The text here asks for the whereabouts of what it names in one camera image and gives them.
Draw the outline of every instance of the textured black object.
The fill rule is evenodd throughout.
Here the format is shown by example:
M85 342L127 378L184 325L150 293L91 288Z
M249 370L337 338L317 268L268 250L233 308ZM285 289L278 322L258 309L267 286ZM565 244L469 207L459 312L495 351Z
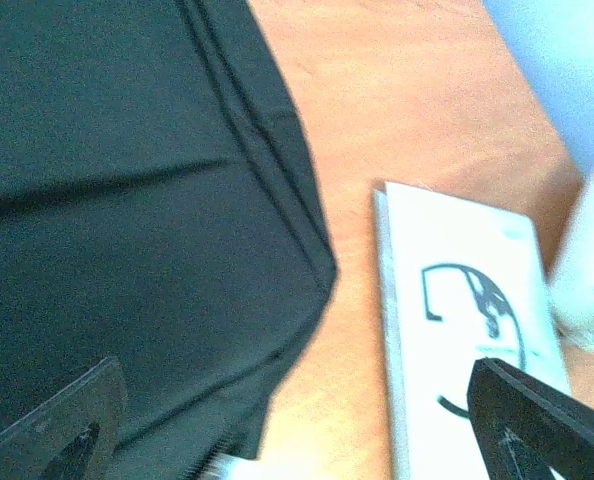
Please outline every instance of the textured black object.
M470 420L493 480L594 479L594 410L500 359L477 360Z
M244 0L0 2L0 431L117 355L109 479L254 456L334 278Z

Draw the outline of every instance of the light blue surface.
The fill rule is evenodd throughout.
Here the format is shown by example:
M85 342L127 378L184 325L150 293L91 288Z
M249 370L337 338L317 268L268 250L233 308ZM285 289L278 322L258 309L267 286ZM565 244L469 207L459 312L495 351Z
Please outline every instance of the light blue surface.
M594 168L594 0L484 0L584 175Z

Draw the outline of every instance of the notebook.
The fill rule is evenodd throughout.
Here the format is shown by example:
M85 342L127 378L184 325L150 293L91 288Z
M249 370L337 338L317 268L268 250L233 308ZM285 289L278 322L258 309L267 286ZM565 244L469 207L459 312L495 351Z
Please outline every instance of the notebook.
M570 392L533 223L396 183L375 208L394 478L487 479L468 418L475 360Z

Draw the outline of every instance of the wooden surface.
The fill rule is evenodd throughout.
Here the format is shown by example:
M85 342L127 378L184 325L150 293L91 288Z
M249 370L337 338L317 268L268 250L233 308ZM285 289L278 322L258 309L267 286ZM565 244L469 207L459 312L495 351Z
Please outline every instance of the wooden surface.
M262 459L291 478L390 478L376 181L526 213L549 265L580 178L478 1L251 4L300 110L340 266ZM594 355L566 354L575 396L594 407Z

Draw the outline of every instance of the white object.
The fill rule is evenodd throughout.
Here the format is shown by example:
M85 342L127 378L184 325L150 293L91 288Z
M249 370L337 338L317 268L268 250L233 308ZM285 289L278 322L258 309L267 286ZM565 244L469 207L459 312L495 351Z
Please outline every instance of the white object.
M502 358L569 394L533 224L394 183L375 204L394 478L487 479L454 413L475 360Z
M569 221L550 293L562 332L571 342L594 350L594 175Z

